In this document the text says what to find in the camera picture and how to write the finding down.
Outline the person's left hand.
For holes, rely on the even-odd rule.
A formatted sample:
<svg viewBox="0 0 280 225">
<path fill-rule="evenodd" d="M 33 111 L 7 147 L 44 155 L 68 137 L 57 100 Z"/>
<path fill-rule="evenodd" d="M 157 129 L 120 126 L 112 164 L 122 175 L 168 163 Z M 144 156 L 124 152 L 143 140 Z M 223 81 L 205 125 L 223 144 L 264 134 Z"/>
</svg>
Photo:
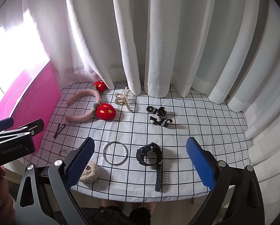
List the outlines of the person's left hand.
<svg viewBox="0 0 280 225">
<path fill-rule="evenodd" d="M 8 222 L 14 224 L 15 209 L 13 208 L 13 198 L 9 194 L 8 182 L 5 178 L 6 171 L 0 167 L 0 214 Z"/>
</svg>

